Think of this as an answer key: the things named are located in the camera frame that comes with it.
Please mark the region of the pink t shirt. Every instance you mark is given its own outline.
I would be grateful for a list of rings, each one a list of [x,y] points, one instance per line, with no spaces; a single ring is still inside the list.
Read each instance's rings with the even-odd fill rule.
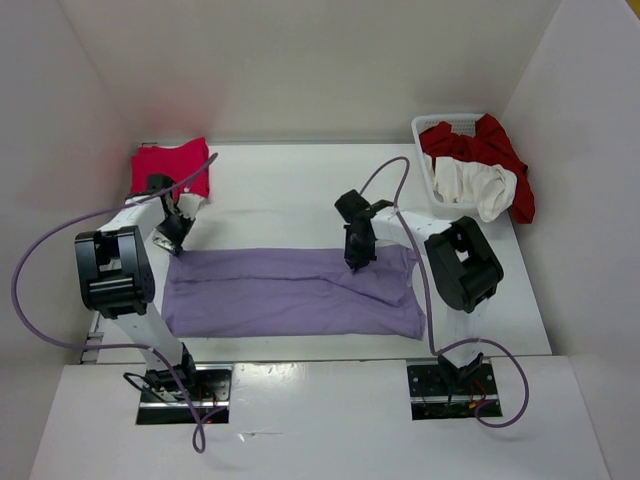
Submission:
[[[143,192],[147,187],[147,178],[153,174],[168,176],[179,183],[199,170],[208,159],[209,148],[204,137],[173,148],[141,146],[131,157],[130,193]]]

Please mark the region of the lavender t shirt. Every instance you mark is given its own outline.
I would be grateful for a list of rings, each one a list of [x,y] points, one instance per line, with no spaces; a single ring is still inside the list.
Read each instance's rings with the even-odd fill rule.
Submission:
[[[161,315],[182,338],[399,335],[422,337],[411,286],[415,254],[383,246],[352,271],[340,249],[186,251],[172,258]]]

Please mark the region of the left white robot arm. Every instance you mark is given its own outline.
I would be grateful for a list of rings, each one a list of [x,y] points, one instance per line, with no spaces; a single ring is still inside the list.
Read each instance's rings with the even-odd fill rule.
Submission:
[[[100,229],[82,232],[74,247],[84,305],[112,320],[136,344],[143,344],[146,373],[141,391],[159,401],[182,401],[199,387],[187,347],[170,331],[154,304],[156,282],[145,242],[177,256],[194,218],[179,208],[174,185],[152,174],[146,189],[128,198],[127,208]]]

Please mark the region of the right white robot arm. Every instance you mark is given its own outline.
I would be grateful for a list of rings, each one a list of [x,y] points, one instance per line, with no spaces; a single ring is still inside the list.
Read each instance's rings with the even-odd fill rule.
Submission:
[[[345,222],[346,264],[354,271],[377,259],[376,245],[387,242],[413,251],[422,281],[433,279],[454,327],[454,346],[437,354],[438,380],[449,394],[473,382],[483,354],[479,325],[487,302],[504,278],[503,268],[477,222],[463,216],[455,221],[400,210],[388,200],[368,202],[350,190],[335,208]]]

